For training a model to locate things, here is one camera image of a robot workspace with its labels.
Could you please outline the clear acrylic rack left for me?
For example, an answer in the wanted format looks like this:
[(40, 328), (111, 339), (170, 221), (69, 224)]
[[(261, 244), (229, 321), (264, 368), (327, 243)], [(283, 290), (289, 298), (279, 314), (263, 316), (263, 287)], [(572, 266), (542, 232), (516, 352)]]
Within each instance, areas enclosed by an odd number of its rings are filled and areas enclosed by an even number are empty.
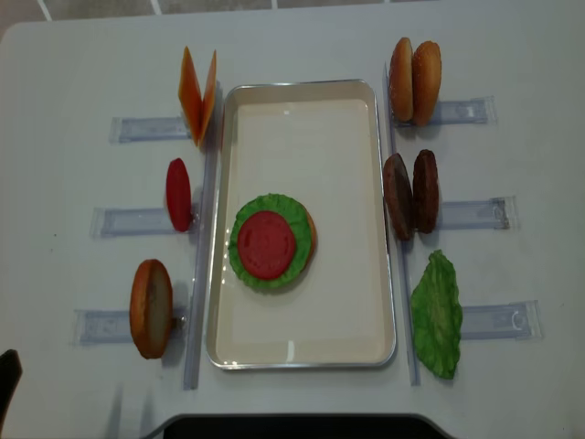
[[(202, 353), (205, 289), (207, 283), (211, 239), (213, 237), (212, 211), (218, 176), (218, 149), (220, 145), (223, 90), (217, 89), (216, 103), (203, 145), (205, 167), (201, 191), (192, 196), (194, 218), (186, 233), (196, 244), (195, 277), (188, 305), (174, 310), (171, 338), (186, 340), (184, 388), (194, 390), (199, 383)], [(114, 117), (109, 140), (112, 144), (147, 141), (186, 140), (189, 137), (182, 116), (151, 118)], [(90, 225), (94, 239), (131, 236), (176, 235), (166, 208), (96, 208)], [(78, 310), (76, 312), (74, 342), (79, 345), (129, 343), (130, 317), (127, 311)]]

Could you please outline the upright green lettuce leaf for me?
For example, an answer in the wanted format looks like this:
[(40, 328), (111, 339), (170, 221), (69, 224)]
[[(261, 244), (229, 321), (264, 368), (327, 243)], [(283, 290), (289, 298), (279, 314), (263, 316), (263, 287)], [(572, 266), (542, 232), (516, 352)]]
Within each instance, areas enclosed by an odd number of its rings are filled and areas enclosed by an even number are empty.
[(410, 298), (414, 348), (435, 376), (454, 378), (461, 357), (463, 308), (452, 262), (436, 250)]

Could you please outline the red tomato slice on stack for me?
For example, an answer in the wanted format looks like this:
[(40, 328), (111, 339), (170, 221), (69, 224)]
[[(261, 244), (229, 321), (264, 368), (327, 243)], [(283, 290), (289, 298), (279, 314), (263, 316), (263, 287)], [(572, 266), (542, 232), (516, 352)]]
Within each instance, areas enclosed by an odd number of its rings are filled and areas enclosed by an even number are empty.
[(268, 281), (287, 270), (296, 252), (296, 239), (282, 215), (262, 210), (248, 217), (240, 227), (237, 249), (244, 269)]

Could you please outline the orange cheese slice right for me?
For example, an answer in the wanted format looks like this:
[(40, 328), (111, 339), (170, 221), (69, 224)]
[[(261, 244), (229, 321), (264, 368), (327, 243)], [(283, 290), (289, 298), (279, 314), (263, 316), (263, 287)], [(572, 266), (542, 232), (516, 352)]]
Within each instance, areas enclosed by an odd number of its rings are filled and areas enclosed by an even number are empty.
[(202, 121), (201, 121), (201, 135), (200, 144), (202, 145), (205, 139), (207, 128), (210, 123), (212, 113), (215, 106), (216, 96), (216, 75), (217, 75), (217, 52), (213, 52), (213, 57), (210, 63), (205, 94), (202, 101)]

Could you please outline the upright red tomato slice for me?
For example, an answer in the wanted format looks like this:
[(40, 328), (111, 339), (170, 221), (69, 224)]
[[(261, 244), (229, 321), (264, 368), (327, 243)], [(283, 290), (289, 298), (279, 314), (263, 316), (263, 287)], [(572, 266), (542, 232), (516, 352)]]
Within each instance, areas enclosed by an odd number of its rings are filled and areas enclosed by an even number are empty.
[(165, 197), (175, 230), (185, 232), (193, 221), (191, 188), (185, 163), (181, 158), (170, 162), (165, 182)]

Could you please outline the orange cheese slice left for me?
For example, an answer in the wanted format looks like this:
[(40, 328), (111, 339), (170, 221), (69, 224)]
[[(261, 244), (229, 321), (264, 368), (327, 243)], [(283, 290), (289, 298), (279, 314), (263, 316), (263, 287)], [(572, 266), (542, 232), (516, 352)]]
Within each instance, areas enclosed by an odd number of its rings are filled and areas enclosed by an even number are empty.
[(178, 99), (186, 124), (196, 146), (200, 145), (203, 101), (194, 63), (188, 47), (184, 48), (181, 62)]

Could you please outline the orange cheese slice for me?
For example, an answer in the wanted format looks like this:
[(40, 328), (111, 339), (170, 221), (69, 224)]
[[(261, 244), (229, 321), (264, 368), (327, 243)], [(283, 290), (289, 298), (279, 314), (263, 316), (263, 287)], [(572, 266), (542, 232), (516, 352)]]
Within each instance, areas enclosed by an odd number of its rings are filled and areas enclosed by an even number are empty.
[(217, 52), (213, 52), (213, 57), (210, 63), (205, 94), (202, 101), (202, 121), (201, 121), (201, 135), (200, 144), (202, 145), (205, 139), (207, 128), (210, 123), (212, 113), (215, 106), (216, 96), (216, 75), (217, 75)]
[(203, 101), (194, 63), (188, 47), (184, 48), (181, 62), (178, 99), (186, 124), (196, 146), (200, 145)]

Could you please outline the black base bottom edge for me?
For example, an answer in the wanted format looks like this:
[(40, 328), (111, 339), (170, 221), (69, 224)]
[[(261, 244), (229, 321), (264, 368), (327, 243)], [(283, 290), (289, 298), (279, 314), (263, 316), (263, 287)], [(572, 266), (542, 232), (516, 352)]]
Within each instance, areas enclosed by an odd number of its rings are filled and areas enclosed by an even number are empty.
[(165, 438), (444, 438), (421, 418), (386, 415), (209, 415), (170, 423)]

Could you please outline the sesame bun half upright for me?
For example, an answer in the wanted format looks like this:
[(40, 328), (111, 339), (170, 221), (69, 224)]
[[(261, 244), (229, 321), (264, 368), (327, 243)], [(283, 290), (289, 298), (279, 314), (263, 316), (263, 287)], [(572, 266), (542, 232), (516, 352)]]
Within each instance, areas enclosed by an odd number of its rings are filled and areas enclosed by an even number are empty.
[(429, 123), (441, 87), (441, 51), (437, 43), (425, 41), (412, 59), (413, 116), (417, 126)]

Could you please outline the clear acrylic rack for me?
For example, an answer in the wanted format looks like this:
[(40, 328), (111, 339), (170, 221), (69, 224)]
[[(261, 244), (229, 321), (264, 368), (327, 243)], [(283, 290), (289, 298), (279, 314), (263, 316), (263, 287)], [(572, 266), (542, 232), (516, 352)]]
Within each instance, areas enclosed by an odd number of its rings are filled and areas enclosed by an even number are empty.
[[(495, 100), (492, 96), (467, 101), (437, 102), (430, 125), (496, 123)], [(515, 230), (520, 226), (515, 197), (489, 198), (475, 201), (445, 201), (441, 204), (439, 230)], [(402, 299), (406, 335), (409, 382), (420, 385), (420, 363), (413, 344), (410, 312), (410, 274), (408, 245), (397, 244), (398, 268), (392, 272), (392, 292)], [(466, 306), (463, 308), (462, 339), (541, 339), (538, 301), (508, 305)]]
[[(201, 191), (192, 196), (194, 218), (186, 233), (196, 244), (195, 277), (188, 305), (174, 310), (171, 338), (186, 340), (184, 388), (194, 390), (199, 383), (202, 353), (205, 289), (207, 283), (211, 239), (213, 237), (212, 211), (218, 176), (218, 149), (220, 145), (223, 90), (217, 89), (216, 103), (203, 145), (205, 167)], [(186, 140), (189, 137), (182, 116), (151, 118), (114, 117), (109, 140), (112, 144), (147, 141)], [(131, 236), (176, 235), (166, 208), (96, 208), (90, 225), (94, 239)], [(78, 310), (76, 312), (74, 342), (79, 345), (129, 343), (130, 317), (127, 311)]]

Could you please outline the green lettuce leaf on stack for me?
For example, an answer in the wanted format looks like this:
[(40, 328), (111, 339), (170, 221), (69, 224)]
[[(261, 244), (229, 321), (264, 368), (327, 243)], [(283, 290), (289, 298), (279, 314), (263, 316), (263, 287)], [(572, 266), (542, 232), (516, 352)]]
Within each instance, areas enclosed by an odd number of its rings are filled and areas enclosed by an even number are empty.
[(262, 195), (236, 214), (229, 263), (248, 287), (276, 289), (300, 276), (315, 245), (316, 228), (302, 203), (282, 194)]

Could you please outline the smooth bun half upright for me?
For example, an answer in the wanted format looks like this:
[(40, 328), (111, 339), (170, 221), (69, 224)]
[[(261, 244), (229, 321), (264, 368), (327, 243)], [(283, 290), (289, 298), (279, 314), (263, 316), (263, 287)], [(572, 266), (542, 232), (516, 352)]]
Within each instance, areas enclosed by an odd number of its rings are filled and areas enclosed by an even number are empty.
[(402, 37), (394, 48), (389, 67), (391, 109), (401, 122), (408, 122), (413, 115), (412, 56), (410, 39)]

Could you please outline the clear acrylic rack right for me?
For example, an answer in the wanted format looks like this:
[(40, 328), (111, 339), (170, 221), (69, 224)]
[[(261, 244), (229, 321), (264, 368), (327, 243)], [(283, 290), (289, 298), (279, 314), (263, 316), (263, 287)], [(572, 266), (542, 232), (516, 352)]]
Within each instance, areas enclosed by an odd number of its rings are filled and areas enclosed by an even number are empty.
[[(467, 101), (437, 102), (430, 125), (496, 123), (495, 100), (492, 96)], [(445, 201), (441, 204), (439, 230), (515, 230), (520, 226), (515, 197), (489, 198), (475, 201)], [(408, 245), (397, 244), (398, 268), (392, 272), (392, 292), (402, 299), (406, 335), (409, 382), (420, 385), (420, 363), (413, 344), (410, 312), (410, 274)], [(462, 339), (541, 339), (538, 301), (508, 305), (466, 306), (463, 308)]]

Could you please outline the white rectangular metal tray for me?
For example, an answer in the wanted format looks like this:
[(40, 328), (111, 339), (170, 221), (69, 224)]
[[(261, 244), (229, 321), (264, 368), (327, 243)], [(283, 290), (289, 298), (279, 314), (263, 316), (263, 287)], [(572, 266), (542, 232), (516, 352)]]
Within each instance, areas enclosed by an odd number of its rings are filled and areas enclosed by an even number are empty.
[[(224, 101), (207, 277), (206, 345), (220, 369), (374, 367), (396, 346), (378, 102), (362, 80), (239, 86)], [(238, 211), (303, 204), (314, 254), (291, 283), (245, 285), (229, 263)]]

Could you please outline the upright bun half left side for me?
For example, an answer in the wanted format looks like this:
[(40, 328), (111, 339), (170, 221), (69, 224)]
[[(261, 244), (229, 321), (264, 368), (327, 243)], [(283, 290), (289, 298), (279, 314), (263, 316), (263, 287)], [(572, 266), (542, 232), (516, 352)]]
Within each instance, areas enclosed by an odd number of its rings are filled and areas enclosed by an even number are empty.
[(157, 259), (140, 263), (131, 292), (129, 321), (133, 343), (145, 359), (159, 359), (170, 338), (173, 288), (165, 266)]

